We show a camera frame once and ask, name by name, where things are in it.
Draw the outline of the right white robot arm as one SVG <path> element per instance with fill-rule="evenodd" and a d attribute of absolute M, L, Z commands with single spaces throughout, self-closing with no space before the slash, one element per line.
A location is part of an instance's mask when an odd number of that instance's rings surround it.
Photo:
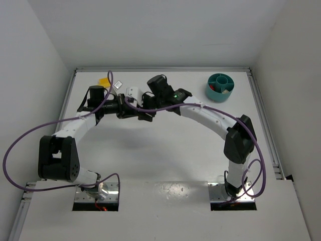
<path fill-rule="evenodd" d="M 242 115 L 237 121 L 227 120 L 221 113 L 206 109 L 203 103 L 185 89 L 173 90 L 164 75 L 157 75 L 147 82 L 152 96 L 140 91 L 137 105 L 144 109 L 159 109 L 176 104 L 184 104 L 170 109 L 180 116 L 190 118 L 217 133 L 224 141 L 224 155 L 229 160 L 228 171 L 224 181 L 229 196 L 236 198 L 247 180 L 244 176 L 245 167 L 250 153 L 254 150 L 254 142 L 244 124 L 256 137 L 251 119 Z"/>

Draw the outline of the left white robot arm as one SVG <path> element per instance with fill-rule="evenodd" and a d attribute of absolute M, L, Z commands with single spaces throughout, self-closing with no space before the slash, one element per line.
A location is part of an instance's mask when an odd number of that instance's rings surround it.
<path fill-rule="evenodd" d="M 124 99 L 133 98 L 137 104 L 142 105 L 143 96 L 139 88 L 129 87 L 125 94 L 119 94 L 108 100 L 105 90 L 99 85 L 90 86 L 76 116 L 58 132 L 40 139 L 38 158 L 40 178 L 67 181 L 88 188 L 97 185 L 100 175 L 80 166 L 77 144 L 106 114 L 115 114 L 119 118 L 136 116 L 137 114 L 126 105 Z"/>

